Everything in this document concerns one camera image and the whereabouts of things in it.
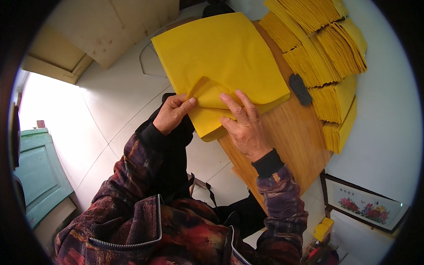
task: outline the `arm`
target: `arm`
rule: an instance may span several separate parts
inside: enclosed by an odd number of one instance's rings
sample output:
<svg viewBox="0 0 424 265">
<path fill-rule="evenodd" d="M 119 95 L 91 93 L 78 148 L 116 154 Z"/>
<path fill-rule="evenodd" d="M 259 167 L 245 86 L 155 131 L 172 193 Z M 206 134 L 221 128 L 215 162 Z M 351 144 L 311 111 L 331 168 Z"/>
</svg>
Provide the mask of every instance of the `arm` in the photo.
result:
<svg viewBox="0 0 424 265">
<path fill-rule="evenodd" d="M 242 91 L 237 90 L 236 95 L 244 108 L 226 94 L 221 94 L 220 98 L 237 122 L 228 117 L 222 117 L 220 121 L 234 145 L 252 161 L 259 174 L 258 190 L 264 196 L 269 216 L 265 219 L 267 231 L 257 242 L 259 257 L 284 264 L 298 264 L 308 217 L 300 199 L 300 187 L 277 151 L 266 142 L 260 114 L 254 104 Z"/>
<path fill-rule="evenodd" d="M 85 242 L 94 236 L 95 231 L 98 232 L 98 227 L 134 214 L 135 203 L 147 197 L 162 165 L 169 145 L 166 135 L 180 124 L 184 115 L 195 105 L 195 100 L 183 102 L 184 98 L 185 94 L 169 97 L 153 123 L 143 132 L 131 136 L 124 147 L 123 156 L 115 163 L 114 174 L 103 182 L 90 208 L 56 236 L 55 249 L 59 259 L 68 256 L 70 246 L 78 253 L 84 253 Z M 108 236 L 115 242 L 126 241 L 126 238 L 113 233 Z"/>
</svg>

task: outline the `wooden tabletop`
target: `wooden tabletop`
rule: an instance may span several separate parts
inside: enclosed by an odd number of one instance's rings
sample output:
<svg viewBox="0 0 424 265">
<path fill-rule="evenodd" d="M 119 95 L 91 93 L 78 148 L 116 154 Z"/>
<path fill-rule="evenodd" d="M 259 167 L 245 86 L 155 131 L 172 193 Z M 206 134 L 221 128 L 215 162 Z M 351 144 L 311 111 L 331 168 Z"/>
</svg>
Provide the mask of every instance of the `wooden tabletop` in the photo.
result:
<svg viewBox="0 0 424 265">
<path fill-rule="evenodd" d="M 253 24 L 271 49 L 291 92 L 289 100 L 262 115 L 265 134 L 281 160 L 292 170 L 303 194 L 327 165 L 333 152 L 326 149 L 323 122 L 317 118 L 312 104 L 302 106 L 290 88 L 289 77 L 293 71 L 284 60 L 282 51 L 258 21 L 253 21 Z M 229 135 L 218 139 L 218 142 L 234 164 L 233 171 L 264 208 L 263 197 L 256 185 L 258 174 L 250 161 L 236 149 Z"/>
</svg>

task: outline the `sleeve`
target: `sleeve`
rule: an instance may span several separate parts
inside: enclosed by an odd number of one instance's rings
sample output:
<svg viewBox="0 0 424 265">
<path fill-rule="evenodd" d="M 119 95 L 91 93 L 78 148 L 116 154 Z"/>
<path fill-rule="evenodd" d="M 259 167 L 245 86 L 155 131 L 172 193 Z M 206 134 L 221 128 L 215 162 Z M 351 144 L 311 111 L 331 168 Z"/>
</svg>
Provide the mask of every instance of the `sleeve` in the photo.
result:
<svg viewBox="0 0 424 265">
<path fill-rule="evenodd" d="M 252 165 L 259 174 L 258 190 L 264 196 L 268 214 L 267 230 L 257 241 L 259 257 L 282 264 L 299 264 L 308 218 L 300 199 L 300 187 L 275 149 Z"/>
<path fill-rule="evenodd" d="M 152 123 L 131 136 L 123 156 L 114 165 L 114 174 L 103 182 L 90 208 L 57 234 L 57 257 L 65 257 L 70 245 L 83 252 L 89 238 L 87 231 L 133 214 L 134 204 L 147 197 L 168 145 L 169 139 Z"/>
</svg>

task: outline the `hand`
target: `hand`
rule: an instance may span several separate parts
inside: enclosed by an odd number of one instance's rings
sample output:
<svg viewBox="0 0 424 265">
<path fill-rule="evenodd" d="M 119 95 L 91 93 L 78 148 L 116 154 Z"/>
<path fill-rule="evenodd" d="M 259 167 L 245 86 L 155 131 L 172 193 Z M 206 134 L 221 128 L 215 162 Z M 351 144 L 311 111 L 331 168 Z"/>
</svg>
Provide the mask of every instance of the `hand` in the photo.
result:
<svg viewBox="0 0 424 265">
<path fill-rule="evenodd" d="M 183 117 L 196 104 L 195 98 L 190 98 L 184 102 L 186 94 L 170 96 L 166 99 L 158 115 L 153 121 L 153 125 L 163 135 L 168 135 L 181 123 Z"/>
<path fill-rule="evenodd" d="M 236 90 L 236 96 L 244 105 L 242 108 L 229 95 L 221 93 L 219 98 L 224 102 L 236 117 L 234 121 L 228 117 L 221 117 L 220 122 L 230 134 L 233 144 L 252 162 L 258 161 L 272 151 L 265 139 L 260 114 L 249 97 L 241 90 Z"/>
</svg>

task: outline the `silver zipper teeth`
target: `silver zipper teeth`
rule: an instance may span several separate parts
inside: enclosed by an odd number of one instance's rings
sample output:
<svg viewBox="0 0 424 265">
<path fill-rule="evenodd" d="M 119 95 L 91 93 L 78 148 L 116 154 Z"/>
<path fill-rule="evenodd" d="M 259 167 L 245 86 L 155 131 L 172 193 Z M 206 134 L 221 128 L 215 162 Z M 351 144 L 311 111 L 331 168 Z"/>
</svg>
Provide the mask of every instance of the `silver zipper teeth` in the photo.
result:
<svg viewBox="0 0 424 265">
<path fill-rule="evenodd" d="M 233 242 L 234 242 L 234 227 L 230 226 L 233 230 L 233 238 L 231 239 L 231 248 L 233 250 L 233 252 L 247 265 L 253 265 L 252 263 L 250 263 L 249 261 L 247 261 L 247 259 L 245 259 L 234 247 Z"/>
<path fill-rule="evenodd" d="M 161 214 L 161 211 L 160 211 L 160 194 L 158 194 L 158 197 L 157 197 L 157 205 L 158 205 L 158 208 L 159 208 L 159 210 L 158 210 L 159 238 L 158 239 L 153 240 L 153 241 L 144 242 L 144 243 L 130 244 L 130 245 L 113 244 L 113 243 L 101 241 L 101 240 L 93 238 L 93 237 L 90 237 L 89 239 L 94 241 L 94 242 L 97 242 L 99 244 L 103 244 L 103 245 L 106 245 L 108 247 L 114 247 L 114 248 L 137 248 L 137 247 L 143 247 L 143 246 L 146 246 L 146 245 L 150 245 L 150 244 L 159 242 L 162 239 L 162 214 Z"/>
</svg>

